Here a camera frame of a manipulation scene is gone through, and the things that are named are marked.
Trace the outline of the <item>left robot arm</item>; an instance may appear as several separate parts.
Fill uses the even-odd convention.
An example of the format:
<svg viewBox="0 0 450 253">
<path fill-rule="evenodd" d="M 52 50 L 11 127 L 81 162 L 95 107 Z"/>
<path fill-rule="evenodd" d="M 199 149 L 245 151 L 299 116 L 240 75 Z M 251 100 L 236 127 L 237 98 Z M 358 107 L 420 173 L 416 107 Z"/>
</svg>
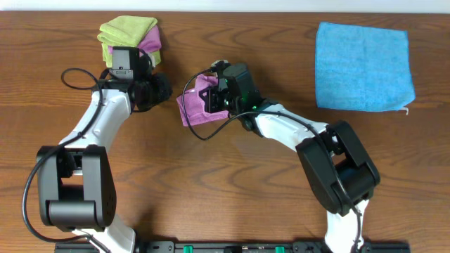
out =
<svg viewBox="0 0 450 253">
<path fill-rule="evenodd" d="M 46 226 L 86 237 L 100 252 L 134 252 L 136 232 L 116 213 L 110 146 L 135 108 L 148 111 L 172 88 L 163 73 L 99 79 L 72 132 L 37 153 L 39 214 Z"/>
</svg>

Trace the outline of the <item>purple microfiber cloth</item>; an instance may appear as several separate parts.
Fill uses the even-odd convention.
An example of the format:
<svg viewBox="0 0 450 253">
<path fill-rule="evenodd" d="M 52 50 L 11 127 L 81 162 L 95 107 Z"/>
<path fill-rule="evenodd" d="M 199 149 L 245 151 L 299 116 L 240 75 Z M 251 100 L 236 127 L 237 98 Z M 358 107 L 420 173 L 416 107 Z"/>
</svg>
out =
<svg viewBox="0 0 450 253">
<path fill-rule="evenodd" d="M 195 126 L 226 119 L 228 117 L 228 112 L 225 110 L 215 113 L 206 112 L 205 102 L 199 97 L 199 92 L 201 90 L 216 85 L 218 85 L 218 79 L 216 77 L 201 74 L 196 78 L 194 88 L 187 90 L 184 94 L 184 105 L 186 108 L 187 117 L 185 117 L 184 114 L 182 96 L 176 98 L 179 105 L 181 121 L 184 127 L 188 126 L 186 119 L 189 120 L 191 126 Z"/>
</svg>

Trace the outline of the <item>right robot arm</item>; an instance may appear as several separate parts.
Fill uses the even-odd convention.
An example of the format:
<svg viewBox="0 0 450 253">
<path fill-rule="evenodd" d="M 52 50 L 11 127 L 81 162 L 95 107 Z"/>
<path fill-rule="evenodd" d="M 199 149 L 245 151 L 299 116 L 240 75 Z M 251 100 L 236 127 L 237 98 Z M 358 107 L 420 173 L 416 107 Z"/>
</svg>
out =
<svg viewBox="0 0 450 253">
<path fill-rule="evenodd" d="M 364 210 L 380 175 L 349 123 L 314 122 L 263 98 L 244 63 L 218 60 L 206 71 L 218 84 L 199 93 L 205 111 L 226 111 L 230 121 L 237 119 L 244 129 L 294 150 L 314 196 L 327 211 L 326 247 L 360 252 Z"/>
</svg>

